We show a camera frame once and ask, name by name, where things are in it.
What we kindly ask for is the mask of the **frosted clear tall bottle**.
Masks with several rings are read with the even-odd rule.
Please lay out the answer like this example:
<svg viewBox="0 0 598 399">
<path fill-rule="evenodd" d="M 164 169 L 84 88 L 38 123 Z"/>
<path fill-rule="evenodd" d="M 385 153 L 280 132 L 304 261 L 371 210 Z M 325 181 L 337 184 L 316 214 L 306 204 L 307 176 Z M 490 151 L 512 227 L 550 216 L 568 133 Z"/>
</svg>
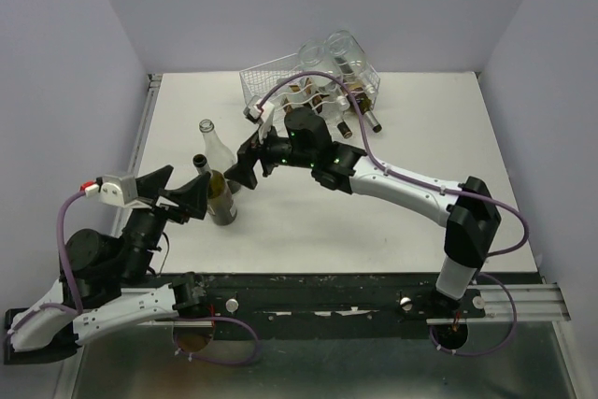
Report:
<svg viewBox="0 0 598 399">
<path fill-rule="evenodd" d="M 224 174 L 236 163 L 236 158 L 231 150 L 220 140 L 214 123 L 210 119 L 204 119 L 199 122 L 199 130 L 205 142 L 206 160 L 212 170 L 217 170 Z"/>
</svg>

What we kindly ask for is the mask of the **dark wine bottle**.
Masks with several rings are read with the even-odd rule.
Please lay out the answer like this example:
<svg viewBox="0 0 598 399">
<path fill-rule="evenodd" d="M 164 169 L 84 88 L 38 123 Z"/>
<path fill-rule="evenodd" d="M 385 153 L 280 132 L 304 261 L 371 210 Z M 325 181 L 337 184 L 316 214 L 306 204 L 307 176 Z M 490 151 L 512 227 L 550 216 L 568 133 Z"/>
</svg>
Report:
<svg viewBox="0 0 598 399">
<path fill-rule="evenodd" d="M 196 154 L 192 163 L 200 175 L 209 174 L 207 191 L 207 212 L 218 226 L 233 223 L 237 217 L 237 208 L 224 175 L 209 165 L 204 154 Z"/>
</svg>

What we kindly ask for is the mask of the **clear bottle black cap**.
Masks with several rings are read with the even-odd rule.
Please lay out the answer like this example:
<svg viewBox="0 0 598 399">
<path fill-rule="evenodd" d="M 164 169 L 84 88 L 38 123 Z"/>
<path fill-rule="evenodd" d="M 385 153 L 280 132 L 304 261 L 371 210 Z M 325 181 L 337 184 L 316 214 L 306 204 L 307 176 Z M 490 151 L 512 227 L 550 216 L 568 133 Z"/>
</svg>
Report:
<svg viewBox="0 0 598 399">
<path fill-rule="evenodd" d="M 311 99 L 312 109 L 329 125 L 332 125 L 345 139 L 352 137 L 352 131 L 344 119 L 345 104 L 338 102 L 333 95 L 316 93 Z"/>
</svg>

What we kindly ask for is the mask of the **clear bottle silver cap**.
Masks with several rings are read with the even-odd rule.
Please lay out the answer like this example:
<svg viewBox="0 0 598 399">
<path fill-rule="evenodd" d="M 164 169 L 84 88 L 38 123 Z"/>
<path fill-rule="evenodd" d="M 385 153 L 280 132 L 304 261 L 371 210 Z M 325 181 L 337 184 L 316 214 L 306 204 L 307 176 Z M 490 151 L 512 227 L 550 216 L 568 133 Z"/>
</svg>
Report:
<svg viewBox="0 0 598 399">
<path fill-rule="evenodd" d="M 304 71 L 326 73 L 339 81 L 342 80 L 341 70 L 323 41 L 309 39 L 298 50 L 298 57 Z M 312 80 L 322 93 L 335 100 L 341 111 L 349 108 L 349 100 L 335 81 L 321 76 L 312 76 Z"/>
</svg>

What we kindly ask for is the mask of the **green wine bottle brown label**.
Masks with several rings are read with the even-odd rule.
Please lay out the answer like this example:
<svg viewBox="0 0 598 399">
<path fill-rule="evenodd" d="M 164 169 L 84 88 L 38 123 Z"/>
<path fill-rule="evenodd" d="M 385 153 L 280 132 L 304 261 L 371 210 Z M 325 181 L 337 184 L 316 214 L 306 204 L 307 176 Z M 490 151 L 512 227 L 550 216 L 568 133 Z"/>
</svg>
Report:
<svg viewBox="0 0 598 399">
<path fill-rule="evenodd" d="M 363 90 L 355 91 L 353 95 L 364 120 L 369 124 L 374 133 L 380 133 L 382 131 L 382 125 L 379 123 L 374 114 L 373 103 L 370 98 Z"/>
</svg>

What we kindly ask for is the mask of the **clear round bottle back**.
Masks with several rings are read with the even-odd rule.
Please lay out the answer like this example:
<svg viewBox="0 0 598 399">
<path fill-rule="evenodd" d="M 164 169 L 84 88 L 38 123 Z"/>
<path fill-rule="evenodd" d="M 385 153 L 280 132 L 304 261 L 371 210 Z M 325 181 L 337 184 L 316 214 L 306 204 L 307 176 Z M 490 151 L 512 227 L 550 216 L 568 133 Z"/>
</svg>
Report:
<svg viewBox="0 0 598 399">
<path fill-rule="evenodd" d="M 376 97 L 378 89 L 373 80 L 373 71 L 355 37 L 347 30 L 338 30 L 331 33 L 325 43 L 349 82 L 360 83 L 370 97 Z"/>
</svg>

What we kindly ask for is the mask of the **small bottle brown label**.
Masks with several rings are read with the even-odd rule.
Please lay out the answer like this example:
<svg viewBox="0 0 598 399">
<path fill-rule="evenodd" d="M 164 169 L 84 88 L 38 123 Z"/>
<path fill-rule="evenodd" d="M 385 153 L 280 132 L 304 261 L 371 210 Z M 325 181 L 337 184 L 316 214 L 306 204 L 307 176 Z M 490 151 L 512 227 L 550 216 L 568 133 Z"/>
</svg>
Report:
<svg viewBox="0 0 598 399">
<path fill-rule="evenodd" d="M 284 115 L 300 107 L 312 108 L 311 89 L 305 84 L 289 84 L 282 94 L 280 106 Z"/>
</svg>

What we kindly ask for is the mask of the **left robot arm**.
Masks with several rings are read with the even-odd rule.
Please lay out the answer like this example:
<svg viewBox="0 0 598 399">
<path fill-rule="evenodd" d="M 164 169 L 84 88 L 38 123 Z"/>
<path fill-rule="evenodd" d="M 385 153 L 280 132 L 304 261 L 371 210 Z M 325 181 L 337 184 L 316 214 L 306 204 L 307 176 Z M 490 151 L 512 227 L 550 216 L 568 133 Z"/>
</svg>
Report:
<svg viewBox="0 0 598 399">
<path fill-rule="evenodd" d="M 151 259 L 167 223 L 185 224 L 206 215 L 210 175 L 199 174 L 169 190 L 173 170 L 166 165 L 140 178 L 131 173 L 103 175 L 64 202 L 56 225 L 60 275 L 32 306 L 7 311 L 4 364 L 59 362 L 122 328 L 163 319 L 195 320 L 206 312 L 206 294 L 194 273 L 137 297 L 121 291 L 150 280 Z M 66 211 L 79 198 L 129 210 L 121 234 L 81 229 L 66 237 Z"/>
</svg>

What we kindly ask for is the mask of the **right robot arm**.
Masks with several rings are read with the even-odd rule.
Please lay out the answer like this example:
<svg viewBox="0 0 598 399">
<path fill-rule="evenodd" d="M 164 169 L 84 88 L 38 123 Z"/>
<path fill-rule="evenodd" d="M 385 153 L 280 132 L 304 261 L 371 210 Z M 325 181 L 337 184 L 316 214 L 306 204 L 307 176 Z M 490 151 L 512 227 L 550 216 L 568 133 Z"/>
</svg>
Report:
<svg viewBox="0 0 598 399">
<path fill-rule="evenodd" d="M 445 260 L 429 296 L 431 308 L 443 317 L 461 309 L 502 220 L 485 182 L 444 182 L 375 163 L 365 150 L 333 140 L 324 119 L 306 107 L 287 114 L 284 126 L 287 134 L 280 136 L 261 124 L 225 176 L 253 190 L 256 164 L 264 176 L 280 165 L 306 168 L 326 189 L 371 196 L 430 219 L 445 230 Z"/>
</svg>

